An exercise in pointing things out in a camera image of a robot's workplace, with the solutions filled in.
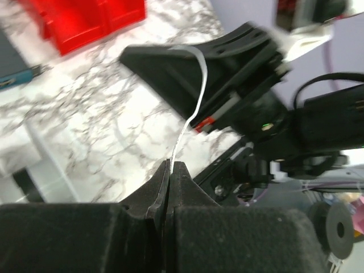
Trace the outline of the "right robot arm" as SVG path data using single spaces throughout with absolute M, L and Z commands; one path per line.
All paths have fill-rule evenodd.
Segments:
M 363 146 L 363 75 L 331 73 L 313 82 L 356 86 L 285 107 L 273 87 L 288 73 L 267 32 L 245 23 L 196 45 L 131 45 L 120 63 L 138 75 L 199 133 L 232 128 L 241 139 L 195 177 L 223 205 L 268 188 L 270 163 L 312 180 L 346 163 L 342 150 Z

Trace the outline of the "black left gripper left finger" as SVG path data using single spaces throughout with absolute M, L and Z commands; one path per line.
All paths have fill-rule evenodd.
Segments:
M 161 272 L 170 162 L 115 203 L 1 206 L 2 272 Z

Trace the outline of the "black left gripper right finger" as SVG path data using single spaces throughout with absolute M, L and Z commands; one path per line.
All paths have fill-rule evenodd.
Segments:
M 176 162 L 166 221 L 167 272 L 327 272 L 308 217 L 294 209 L 221 207 Z

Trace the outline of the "grey perforated cable spool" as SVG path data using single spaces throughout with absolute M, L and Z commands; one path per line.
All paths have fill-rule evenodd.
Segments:
M 72 182 L 32 124 L 26 122 L 16 134 L 1 139 L 1 204 L 79 201 Z

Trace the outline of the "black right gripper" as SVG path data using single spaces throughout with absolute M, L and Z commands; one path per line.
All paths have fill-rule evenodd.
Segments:
M 289 123 L 271 90 L 288 73 L 283 54 L 250 22 L 201 44 L 130 45 L 119 61 L 198 132 L 272 137 Z

